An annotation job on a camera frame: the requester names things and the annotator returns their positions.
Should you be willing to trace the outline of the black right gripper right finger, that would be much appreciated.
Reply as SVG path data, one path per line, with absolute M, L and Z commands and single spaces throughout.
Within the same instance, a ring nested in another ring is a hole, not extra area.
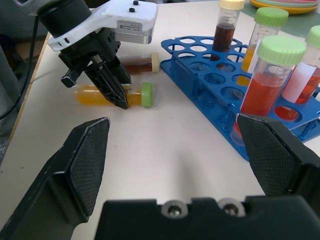
M 267 196 L 320 198 L 320 158 L 282 122 L 240 113 L 237 123 L 250 167 Z

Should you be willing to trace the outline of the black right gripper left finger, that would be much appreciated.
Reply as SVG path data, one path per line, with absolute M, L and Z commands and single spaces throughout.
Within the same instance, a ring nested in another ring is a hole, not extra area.
M 72 129 L 0 231 L 2 240 L 69 240 L 93 214 L 105 168 L 110 119 Z

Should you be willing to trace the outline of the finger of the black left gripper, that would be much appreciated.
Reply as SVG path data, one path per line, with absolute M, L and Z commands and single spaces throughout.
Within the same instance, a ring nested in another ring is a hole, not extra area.
M 119 108 L 128 109 L 129 104 L 124 84 L 121 84 L 109 70 L 111 61 L 99 58 L 92 58 L 91 61 L 92 64 L 87 66 L 85 73 L 92 83 L 106 100 Z
M 109 70 L 121 84 L 131 84 L 131 76 L 118 58 L 109 63 Z

